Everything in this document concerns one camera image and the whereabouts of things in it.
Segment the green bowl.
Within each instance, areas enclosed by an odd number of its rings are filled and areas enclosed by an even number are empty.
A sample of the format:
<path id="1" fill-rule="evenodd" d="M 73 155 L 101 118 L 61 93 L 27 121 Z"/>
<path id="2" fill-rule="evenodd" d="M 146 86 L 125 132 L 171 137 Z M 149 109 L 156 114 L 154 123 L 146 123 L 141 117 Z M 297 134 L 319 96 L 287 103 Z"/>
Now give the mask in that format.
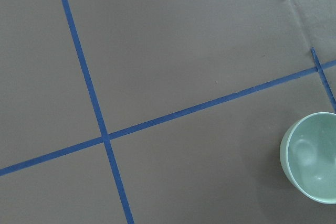
<path id="1" fill-rule="evenodd" d="M 306 197 L 335 204 L 335 114 L 318 112 L 295 122 L 279 149 L 282 170 Z"/>

